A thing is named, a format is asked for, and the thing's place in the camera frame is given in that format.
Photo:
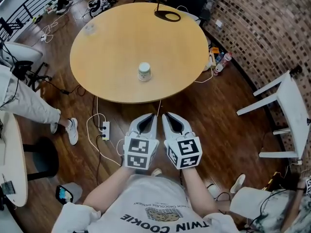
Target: white power strip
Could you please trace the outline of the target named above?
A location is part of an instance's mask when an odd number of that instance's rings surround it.
[[[109,141],[110,139],[110,122],[109,121],[105,121],[103,122],[103,127],[100,130],[102,132],[102,139],[104,141]]]

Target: white cube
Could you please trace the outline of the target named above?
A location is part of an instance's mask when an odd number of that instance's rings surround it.
[[[180,140],[165,140],[166,154],[177,169],[197,166],[202,157],[198,137]]]
[[[123,145],[124,165],[126,167],[148,170],[156,155],[158,145],[158,140],[126,136]]]

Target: white sneaker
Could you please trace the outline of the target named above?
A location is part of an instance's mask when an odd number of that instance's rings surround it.
[[[66,132],[68,133],[69,136],[69,142],[71,145],[75,145],[78,142],[78,121],[75,118],[70,118],[69,121],[71,122],[71,125],[66,128]]]
[[[152,174],[151,174],[151,176],[157,176],[157,175],[159,175],[159,174],[162,174],[162,170],[161,169],[159,169],[159,168],[157,168],[157,169],[155,169],[153,172],[152,172]]]
[[[245,174],[241,174],[237,178],[237,181],[235,181],[235,184],[230,189],[230,193],[232,193],[232,194],[237,193],[241,189],[241,187],[245,181],[245,177],[246,177]]]
[[[69,7],[70,5],[72,5],[73,1],[69,1],[69,3],[66,5],[66,7]]]
[[[57,10],[56,13],[57,13],[58,15],[61,15],[61,14],[63,14],[65,11],[66,11],[66,9],[61,9],[61,10]]]
[[[58,123],[51,123],[50,124],[50,130],[52,134],[55,134],[58,128]]]

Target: black lamp base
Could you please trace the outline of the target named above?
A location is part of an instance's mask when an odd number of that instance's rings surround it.
[[[169,14],[178,16],[178,19],[173,20],[173,19],[168,18],[166,15],[169,15]],[[173,11],[167,11],[167,10],[157,10],[157,11],[155,11],[155,16],[158,18],[161,18],[163,20],[171,21],[171,22],[177,22],[177,21],[180,21],[180,19],[181,19],[180,15],[178,13],[173,12]]]

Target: bottle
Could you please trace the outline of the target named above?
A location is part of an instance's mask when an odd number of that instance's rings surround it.
[[[223,56],[224,56],[224,52],[221,52],[220,54],[218,54],[218,56],[215,59],[216,64],[218,64],[221,61]]]
[[[215,69],[213,70],[214,76],[217,76],[224,68],[225,66],[231,61],[232,59],[232,53],[228,52],[224,55],[223,59],[220,63],[217,64]]]

